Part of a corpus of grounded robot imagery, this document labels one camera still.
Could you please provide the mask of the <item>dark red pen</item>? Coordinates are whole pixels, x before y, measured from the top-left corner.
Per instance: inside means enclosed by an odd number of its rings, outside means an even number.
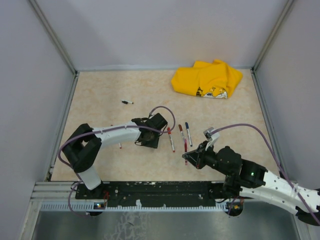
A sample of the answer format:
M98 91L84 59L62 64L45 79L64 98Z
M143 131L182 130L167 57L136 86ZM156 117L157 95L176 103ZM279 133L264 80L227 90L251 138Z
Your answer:
M184 139L184 154L186 154L188 152L188 143L187 143L187 139ZM185 166L188 165L188 160L186 160L186 158L184 158L184 164Z

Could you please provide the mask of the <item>white pen red tip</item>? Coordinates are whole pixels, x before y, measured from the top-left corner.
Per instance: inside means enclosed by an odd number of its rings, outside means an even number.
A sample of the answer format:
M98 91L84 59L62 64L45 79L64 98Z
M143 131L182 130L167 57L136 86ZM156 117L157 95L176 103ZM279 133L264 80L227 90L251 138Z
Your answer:
M174 141L173 141L172 133L171 133L171 134L168 134L168 136L169 136L169 140L170 140L170 145L171 145L171 148L172 148L172 152L175 153L176 150L175 150L175 146L174 146Z

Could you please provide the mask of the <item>white pen blue markings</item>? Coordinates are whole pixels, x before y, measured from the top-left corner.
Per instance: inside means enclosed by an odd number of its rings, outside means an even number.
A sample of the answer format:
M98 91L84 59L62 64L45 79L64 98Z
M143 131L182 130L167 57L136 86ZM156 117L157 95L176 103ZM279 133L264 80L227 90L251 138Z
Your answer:
M183 129L182 129L182 131L179 130L179 132L180 132L181 139L182 139L183 143L185 143L185 142L186 142L186 138L185 138L185 136L184 136Z

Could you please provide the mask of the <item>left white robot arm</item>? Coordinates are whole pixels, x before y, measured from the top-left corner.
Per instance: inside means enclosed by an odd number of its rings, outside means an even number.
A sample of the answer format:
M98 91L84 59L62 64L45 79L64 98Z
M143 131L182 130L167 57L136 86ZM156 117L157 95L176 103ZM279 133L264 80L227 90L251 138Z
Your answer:
M133 118L125 124L110 127L93 128L84 123L69 137L61 151L84 183L87 194L97 199L104 192L102 180L94 167L100 150L124 142L156 149L167 125L168 122L160 113L150 118Z

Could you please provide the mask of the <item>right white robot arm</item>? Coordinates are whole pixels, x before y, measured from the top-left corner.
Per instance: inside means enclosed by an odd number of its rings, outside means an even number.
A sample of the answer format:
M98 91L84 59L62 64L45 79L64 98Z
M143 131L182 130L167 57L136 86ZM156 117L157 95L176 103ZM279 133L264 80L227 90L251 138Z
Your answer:
M200 170L210 167L225 176L222 193L227 198L252 198L282 208L306 224L320 224L320 191L278 176L266 167L243 159L229 146L218 152L204 141L182 158Z

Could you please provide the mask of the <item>black capped marker pen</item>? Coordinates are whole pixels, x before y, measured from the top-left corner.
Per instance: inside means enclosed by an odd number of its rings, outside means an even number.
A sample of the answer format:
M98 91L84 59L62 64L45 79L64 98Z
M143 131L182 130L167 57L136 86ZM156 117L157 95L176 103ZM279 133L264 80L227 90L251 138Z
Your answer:
M132 102L132 101L128 101L128 100L121 100L121 102L123 103L123 104L134 104L134 102Z

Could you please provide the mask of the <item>yellow folded t-shirt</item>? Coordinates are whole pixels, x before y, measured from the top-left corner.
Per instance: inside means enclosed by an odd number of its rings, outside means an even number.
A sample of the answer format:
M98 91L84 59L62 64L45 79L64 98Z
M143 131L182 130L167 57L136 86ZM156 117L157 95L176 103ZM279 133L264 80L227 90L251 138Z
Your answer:
M228 99L241 82L243 74L226 62L215 59L212 63L196 61L192 67L176 70L171 85L180 94Z

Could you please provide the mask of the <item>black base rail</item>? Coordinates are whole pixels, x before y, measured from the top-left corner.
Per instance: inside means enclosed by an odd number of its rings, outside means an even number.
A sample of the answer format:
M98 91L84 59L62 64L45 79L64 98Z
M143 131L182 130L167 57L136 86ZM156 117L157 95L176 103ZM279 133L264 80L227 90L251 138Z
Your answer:
M144 208L214 207L218 199L237 196L211 181L111 181L93 190L81 183L75 194L77 200L106 201L108 207L133 207L139 200Z

